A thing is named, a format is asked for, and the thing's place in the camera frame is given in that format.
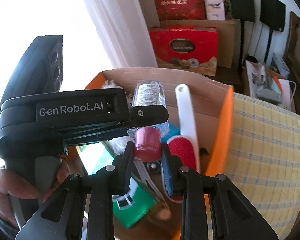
human hand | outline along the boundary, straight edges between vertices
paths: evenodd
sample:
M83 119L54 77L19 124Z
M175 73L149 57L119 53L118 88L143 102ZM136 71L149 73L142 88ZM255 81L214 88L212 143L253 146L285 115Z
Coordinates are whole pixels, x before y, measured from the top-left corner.
M55 185L45 194L43 201L69 176L69 166L65 161L56 175ZM21 176L5 168L0 169L0 217L10 224L18 227L10 204L9 195L21 199L36 199L38 190Z

white handle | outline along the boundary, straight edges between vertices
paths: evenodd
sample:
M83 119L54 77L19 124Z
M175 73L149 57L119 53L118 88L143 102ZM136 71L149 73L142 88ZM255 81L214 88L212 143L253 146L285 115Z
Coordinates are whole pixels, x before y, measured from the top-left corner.
M180 135L189 139L192 143L196 161L196 170L200 173L199 144L190 89L187 85L180 84L176 87L175 92L178 104Z

plastic bottle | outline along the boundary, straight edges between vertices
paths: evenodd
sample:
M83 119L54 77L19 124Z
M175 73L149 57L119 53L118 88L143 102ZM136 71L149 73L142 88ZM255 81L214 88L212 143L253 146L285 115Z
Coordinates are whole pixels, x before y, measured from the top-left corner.
M140 82L135 90L133 106L163 105L166 107L163 86L157 81ZM128 130L135 138L133 155L143 162L155 162L161 158L160 139L169 133L168 122Z

window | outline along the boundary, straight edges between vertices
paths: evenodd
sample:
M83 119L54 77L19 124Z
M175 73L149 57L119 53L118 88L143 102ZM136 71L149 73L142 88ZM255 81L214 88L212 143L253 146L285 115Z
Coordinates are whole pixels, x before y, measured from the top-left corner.
M84 89L112 68L83 0L0 0L0 100L34 38L52 34L63 35L61 91Z

bottle label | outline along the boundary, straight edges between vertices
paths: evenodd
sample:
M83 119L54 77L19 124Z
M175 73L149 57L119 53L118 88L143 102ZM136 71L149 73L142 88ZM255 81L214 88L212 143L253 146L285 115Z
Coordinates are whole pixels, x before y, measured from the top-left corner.
M135 106L154 106L159 105L159 85L144 84L138 88L137 100Z

